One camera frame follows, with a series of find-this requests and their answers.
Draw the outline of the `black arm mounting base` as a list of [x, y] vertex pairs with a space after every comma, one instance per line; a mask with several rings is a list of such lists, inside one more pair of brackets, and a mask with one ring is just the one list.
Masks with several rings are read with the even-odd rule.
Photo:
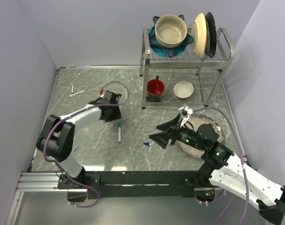
[[71, 181], [61, 174], [59, 190], [71, 202], [110, 197], [181, 196], [211, 203], [219, 197], [215, 186], [198, 171], [97, 171]]

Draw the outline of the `red black mug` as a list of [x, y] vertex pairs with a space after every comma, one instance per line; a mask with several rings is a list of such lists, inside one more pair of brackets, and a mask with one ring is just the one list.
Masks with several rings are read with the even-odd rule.
[[160, 102], [164, 91], [165, 84], [157, 75], [155, 79], [152, 79], [147, 83], [146, 100], [149, 102]]

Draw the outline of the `blue pen cap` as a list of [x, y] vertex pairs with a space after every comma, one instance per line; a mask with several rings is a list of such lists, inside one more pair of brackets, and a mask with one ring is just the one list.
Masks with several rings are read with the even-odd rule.
[[144, 142], [143, 143], [145, 146], [151, 146], [152, 144], [151, 143], [149, 143], [149, 142]]

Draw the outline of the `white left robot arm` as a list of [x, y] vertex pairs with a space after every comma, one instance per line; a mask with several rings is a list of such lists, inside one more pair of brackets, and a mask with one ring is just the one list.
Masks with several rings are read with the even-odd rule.
[[85, 169], [72, 156], [75, 133], [82, 127], [102, 120], [112, 122], [121, 119], [118, 106], [121, 94], [110, 90], [105, 91], [99, 98], [89, 102], [85, 107], [63, 116], [50, 115], [47, 117], [38, 137], [36, 148], [55, 161], [69, 175], [69, 183], [74, 188], [85, 184]]

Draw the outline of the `beige ceramic bowl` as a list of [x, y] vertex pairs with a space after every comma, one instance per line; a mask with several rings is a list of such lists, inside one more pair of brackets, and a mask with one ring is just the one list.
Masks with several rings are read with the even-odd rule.
[[165, 48], [179, 46], [187, 36], [188, 28], [185, 21], [176, 15], [153, 17], [155, 38]]

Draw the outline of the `steel dish rack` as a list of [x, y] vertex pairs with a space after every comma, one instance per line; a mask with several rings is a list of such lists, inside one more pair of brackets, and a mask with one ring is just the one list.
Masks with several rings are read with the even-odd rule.
[[[218, 40], [215, 56], [213, 58], [205, 56], [202, 59], [196, 56], [190, 45], [176, 57], [164, 58], [155, 54], [150, 47], [149, 32], [150, 29], [144, 29], [142, 36], [139, 75], [143, 77], [144, 83], [141, 108], [145, 109], [151, 105], [181, 106], [184, 103], [190, 106], [209, 106], [234, 58], [235, 47], [227, 29], [219, 28], [217, 37], [224, 36], [229, 47], [229, 55], [226, 55], [221, 41]], [[202, 79], [207, 73], [217, 74], [218, 78], [210, 81], [213, 89], [206, 97], [204, 96], [206, 90], [205, 85], [202, 84]], [[159, 78], [165, 86], [158, 102], [151, 101], [147, 92], [147, 83], [155, 78]], [[181, 81], [189, 81], [193, 85], [194, 91], [191, 96], [180, 98], [174, 94], [174, 86]]]

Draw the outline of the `blue flower-shaped bowl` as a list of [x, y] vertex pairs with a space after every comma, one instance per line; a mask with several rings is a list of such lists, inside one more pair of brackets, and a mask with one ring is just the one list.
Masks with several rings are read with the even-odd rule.
[[155, 24], [159, 19], [160, 19], [159, 16], [153, 17], [154, 26], [150, 29], [148, 33], [150, 47], [154, 51], [155, 54], [163, 58], [177, 57], [178, 55], [180, 55], [186, 50], [187, 45], [190, 45], [194, 42], [194, 37], [188, 33], [186, 35], [186, 38], [183, 40], [183, 42], [177, 47], [166, 48], [166, 47], [161, 46], [155, 37]]

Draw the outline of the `speckled grey plate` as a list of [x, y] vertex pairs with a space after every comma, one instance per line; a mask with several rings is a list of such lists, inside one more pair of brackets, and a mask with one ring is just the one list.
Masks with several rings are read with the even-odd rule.
[[[214, 131], [219, 135], [219, 138], [217, 139], [218, 142], [224, 144], [225, 143], [225, 135], [219, 124], [214, 121], [212, 118], [201, 115], [201, 114], [193, 114], [190, 119], [186, 122], [190, 122], [193, 126], [194, 131], [197, 131], [199, 126], [202, 124], [212, 124], [212, 127]], [[197, 150], [191, 146], [188, 146], [182, 142], [177, 141], [176, 142], [178, 147], [187, 153], [188, 155], [194, 157], [194, 158], [201, 158], [202, 154], [204, 153], [203, 151]]]

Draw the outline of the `small white bowl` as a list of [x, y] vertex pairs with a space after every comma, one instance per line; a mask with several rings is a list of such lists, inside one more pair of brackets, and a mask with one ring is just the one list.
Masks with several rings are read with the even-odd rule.
[[194, 86], [189, 81], [180, 81], [174, 85], [174, 94], [181, 99], [189, 98], [194, 92]]

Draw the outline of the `black plate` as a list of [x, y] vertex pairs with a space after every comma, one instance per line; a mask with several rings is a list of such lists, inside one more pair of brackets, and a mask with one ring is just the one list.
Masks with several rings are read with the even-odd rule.
[[214, 16], [211, 12], [208, 12], [205, 15], [205, 19], [206, 19], [206, 27], [207, 27], [205, 54], [207, 57], [213, 58], [215, 56], [216, 46], [217, 46], [216, 24], [215, 24]]

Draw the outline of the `white marker long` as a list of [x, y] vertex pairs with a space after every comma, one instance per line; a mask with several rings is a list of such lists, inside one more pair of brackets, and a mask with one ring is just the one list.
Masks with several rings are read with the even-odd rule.
[[69, 95], [69, 97], [72, 98], [72, 97], [75, 97], [77, 95], [83, 94], [85, 92], [86, 92], [85, 90], [82, 90], [82, 91], [79, 91], [79, 92], [76, 92], [76, 93], [73, 93], [73, 94]]

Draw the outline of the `cream plate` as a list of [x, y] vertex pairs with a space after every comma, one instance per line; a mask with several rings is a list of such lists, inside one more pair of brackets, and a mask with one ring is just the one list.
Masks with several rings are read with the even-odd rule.
[[191, 35], [194, 38], [194, 41], [191, 44], [192, 51], [201, 59], [203, 58], [203, 54], [205, 52], [207, 40], [206, 20], [203, 13], [200, 13], [195, 18], [195, 21], [191, 27]]

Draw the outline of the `white marker green end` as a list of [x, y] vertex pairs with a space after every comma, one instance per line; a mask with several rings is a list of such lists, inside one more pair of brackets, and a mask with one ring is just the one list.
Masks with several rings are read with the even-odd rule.
[[121, 143], [121, 123], [118, 123], [118, 143]]

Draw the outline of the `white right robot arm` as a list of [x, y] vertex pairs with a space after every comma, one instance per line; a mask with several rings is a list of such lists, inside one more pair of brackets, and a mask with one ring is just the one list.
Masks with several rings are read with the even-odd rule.
[[259, 214], [274, 225], [279, 225], [285, 215], [285, 185], [281, 186], [262, 176], [228, 147], [218, 141], [213, 125], [202, 124], [193, 130], [182, 123], [177, 115], [173, 120], [158, 125], [156, 134], [149, 138], [163, 149], [181, 142], [202, 151], [204, 163], [198, 170], [197, 181], [227, 190], [247, 204], [258, 209]]

